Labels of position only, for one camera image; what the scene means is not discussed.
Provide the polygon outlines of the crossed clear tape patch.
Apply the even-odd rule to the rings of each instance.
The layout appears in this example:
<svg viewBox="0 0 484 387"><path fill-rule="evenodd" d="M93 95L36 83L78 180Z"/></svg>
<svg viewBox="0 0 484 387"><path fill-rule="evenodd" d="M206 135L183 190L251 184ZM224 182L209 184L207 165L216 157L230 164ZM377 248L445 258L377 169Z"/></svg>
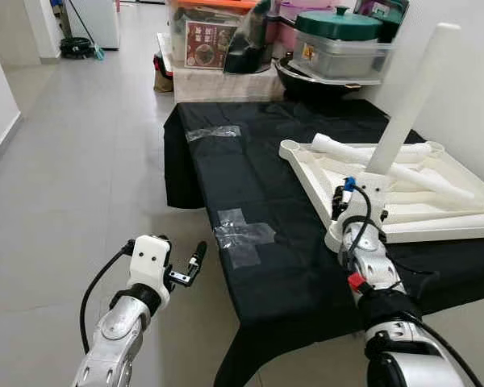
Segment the crossed clear tape patch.
<svg viewBox="0 0 484 387"><path fill-rule="evenodd" d="M221 250L228 254L232 268L261 264L257 246L274 243L276 231L267 223L249 223L240 209L217 211L219 224L214 236Z"/></svg>

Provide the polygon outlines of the black table cloth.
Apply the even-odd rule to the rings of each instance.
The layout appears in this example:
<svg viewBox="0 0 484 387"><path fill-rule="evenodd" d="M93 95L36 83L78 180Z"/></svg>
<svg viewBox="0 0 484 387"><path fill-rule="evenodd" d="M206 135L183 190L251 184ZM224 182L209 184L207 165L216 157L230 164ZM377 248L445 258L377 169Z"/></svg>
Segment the black table cloth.
<svg viewBox="0 0 484 387"><path fill-rule="evenodd" d="M219 248L239 328L214 387L245 387L261 366L313 343L361 330L361 316L326 228L296 173L278 154L284 139L308 143L317 133L345 143L376 143L387 117L369 101L312 106L294 101L183 102L162 126L167 203L217 211L240 209L267 223L274 243L258 244L261 264L232 268ZM190 129L239 125L241 136L186 140Z"/></svg>

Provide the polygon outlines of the white plastic table top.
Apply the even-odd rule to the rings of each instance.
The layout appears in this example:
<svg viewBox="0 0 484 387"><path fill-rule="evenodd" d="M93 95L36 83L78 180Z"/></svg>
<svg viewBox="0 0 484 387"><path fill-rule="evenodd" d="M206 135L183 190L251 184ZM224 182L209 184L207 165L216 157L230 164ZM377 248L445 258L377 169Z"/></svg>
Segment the white plastic table top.
<svg viewBox="0 0 484 387"><path fill-rule="evenodd" d="M458 185L471 191L477 198L474 200L459 200L425 189L408 181L397 178L387 193L386 204L430 204L440 207L484 207L484 181L472 173L455 158L445 151L444 145L435 141L422 141L430 144L433 152L428 157L419 160L396 163L427 174L428 177L444 178L449 184ZM340 185L345 177L355 177L364 168L364 163L334 157L326 152L313 150L311 143L298 143L284 139L279 144L279 156L289 162L298 181L304 188L316 214L322 220L326 232L323 241L326 244L328 227L334 224L332 220L332 195L336 185ZM479 216L463 216L458 218L439 218L438 220L383 224L386 242L416 243L440 242L454 239L481 239L484 237L484 214Z"/></svg>

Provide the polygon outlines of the clear tape strip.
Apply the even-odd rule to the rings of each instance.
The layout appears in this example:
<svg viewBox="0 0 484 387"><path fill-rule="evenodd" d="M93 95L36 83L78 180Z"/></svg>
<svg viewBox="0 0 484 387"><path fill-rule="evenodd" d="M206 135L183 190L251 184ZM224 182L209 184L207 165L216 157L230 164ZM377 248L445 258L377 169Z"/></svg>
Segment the clear tape strip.
<svg viewBox="0 0 484 387"><path fill-rule="evenodd" d="M237 137L241 136L241 127L239 125L219 125L201 127L198 129L190 129L186 132L186 140L188 143L204 137Z"/></svg>

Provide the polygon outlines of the black wok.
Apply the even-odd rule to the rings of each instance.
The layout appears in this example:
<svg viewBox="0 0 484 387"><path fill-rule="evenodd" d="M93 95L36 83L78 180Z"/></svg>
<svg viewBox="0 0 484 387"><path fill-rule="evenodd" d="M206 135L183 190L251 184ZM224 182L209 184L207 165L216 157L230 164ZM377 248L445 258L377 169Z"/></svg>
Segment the black wok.
<svg viewBox="0 0 484 387"><path fill-rule="evenodd" d="M286 99L296 101L335 101L345 99L346 96L363 91L366 85L356 82L342 82L324 80L313 77L290 65L291 56L277 59L274 68L278 80L284 88Z"/></svg>

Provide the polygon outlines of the clear plastic container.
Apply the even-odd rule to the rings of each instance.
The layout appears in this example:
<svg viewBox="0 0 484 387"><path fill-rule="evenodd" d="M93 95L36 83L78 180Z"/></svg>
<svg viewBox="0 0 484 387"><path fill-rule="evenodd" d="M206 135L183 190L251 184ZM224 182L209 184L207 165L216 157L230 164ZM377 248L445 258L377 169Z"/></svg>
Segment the clear plastic container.
<svg viewBox="0 0 484 387"><path fill-rule="evenodd" d="M300 32L290 66L329 84L379 85L392 48L376 40L332 40Z"/></svg>

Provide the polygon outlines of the beige patterned cloth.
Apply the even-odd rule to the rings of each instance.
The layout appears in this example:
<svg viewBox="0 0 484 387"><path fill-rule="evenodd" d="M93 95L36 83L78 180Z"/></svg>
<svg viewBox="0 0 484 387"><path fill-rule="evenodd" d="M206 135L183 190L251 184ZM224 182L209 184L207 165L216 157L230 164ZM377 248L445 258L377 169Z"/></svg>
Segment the beige patterned cloth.
<svg viewBox="0 0 484 387"><path fill-rule="evenodd" d="M277 73L232 74L213 69L175 68L174 100L183 102L280 101L284 87Z"/></svg>

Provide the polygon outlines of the green pot with lid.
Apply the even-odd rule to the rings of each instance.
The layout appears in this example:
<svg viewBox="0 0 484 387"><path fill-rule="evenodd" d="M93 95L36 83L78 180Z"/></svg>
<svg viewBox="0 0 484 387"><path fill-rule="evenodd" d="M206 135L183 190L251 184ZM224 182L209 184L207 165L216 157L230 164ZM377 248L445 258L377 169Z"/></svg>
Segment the green pot with lid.
<svg viewBox="0 0 484 387"><path fill-rule="evenodd" d="M304 33L328 40L377 40L383 22L371 16L348 12L348 7L333 10L308 10L296 18L296 28Z"/></svg>

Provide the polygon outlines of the black plastic bag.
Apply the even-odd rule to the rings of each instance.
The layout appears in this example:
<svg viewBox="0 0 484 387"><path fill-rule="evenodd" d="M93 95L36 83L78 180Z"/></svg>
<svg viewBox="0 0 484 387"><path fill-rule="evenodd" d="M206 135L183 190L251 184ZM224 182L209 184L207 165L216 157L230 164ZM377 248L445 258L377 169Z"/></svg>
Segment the black plastic bag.
<svg viewBox="0 0 484 387"><path fill-rule="evenodd" d="M270 67L278 8L279 0L258 0L243 16L228 45L224 73L263 73Z"/></svg>

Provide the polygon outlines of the dark purple printed box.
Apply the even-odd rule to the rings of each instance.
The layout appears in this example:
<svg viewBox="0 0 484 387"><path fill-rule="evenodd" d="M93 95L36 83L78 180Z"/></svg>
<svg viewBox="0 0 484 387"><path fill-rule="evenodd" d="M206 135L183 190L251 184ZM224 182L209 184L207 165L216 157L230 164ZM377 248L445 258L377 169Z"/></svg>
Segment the dark purple printed box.
<svg viewBox="0 0 484 387"><path fill-rule="evenodd" d="M409 0L359 0L357 13L381 21L378 41L389 44L398 34L408 7Z"/></svg>

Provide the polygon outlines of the red printed food box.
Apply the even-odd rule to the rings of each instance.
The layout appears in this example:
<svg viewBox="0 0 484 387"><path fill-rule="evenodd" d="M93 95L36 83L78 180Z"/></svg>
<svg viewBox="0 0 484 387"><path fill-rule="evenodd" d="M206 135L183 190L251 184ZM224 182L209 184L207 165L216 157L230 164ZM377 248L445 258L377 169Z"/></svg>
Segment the red printed food box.
<svg viewBox="0 0 484 387"><path fill-rule="evenodd" d="M186 58L184 66L223 69L237 23L186 22Z"/></svg>

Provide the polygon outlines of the clear storage box orange lid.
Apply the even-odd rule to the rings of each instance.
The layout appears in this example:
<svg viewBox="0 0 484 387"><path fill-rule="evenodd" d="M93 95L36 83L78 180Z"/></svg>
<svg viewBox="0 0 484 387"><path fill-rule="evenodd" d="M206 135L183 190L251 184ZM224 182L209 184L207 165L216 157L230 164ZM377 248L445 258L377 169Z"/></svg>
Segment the clear storage box orange lid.
<svg viewBox="0 0 484 387"><path fill-rule="evenodd" d="M258 0L169 0L169 30L172 59L184 66L186 58L186 22L239 23Z"/></svg>

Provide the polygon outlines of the white appliance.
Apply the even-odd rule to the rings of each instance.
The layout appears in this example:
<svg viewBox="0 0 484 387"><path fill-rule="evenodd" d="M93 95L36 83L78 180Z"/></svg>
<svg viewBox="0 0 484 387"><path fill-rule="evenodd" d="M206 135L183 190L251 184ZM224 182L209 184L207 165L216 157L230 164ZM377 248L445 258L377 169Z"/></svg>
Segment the white appliance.
<svg viewBox="0 0 484 387"><path fill-rule="evenodd" d="M117 0L64 0L71 36L88 38L103 49L120 49Z"/></svg>

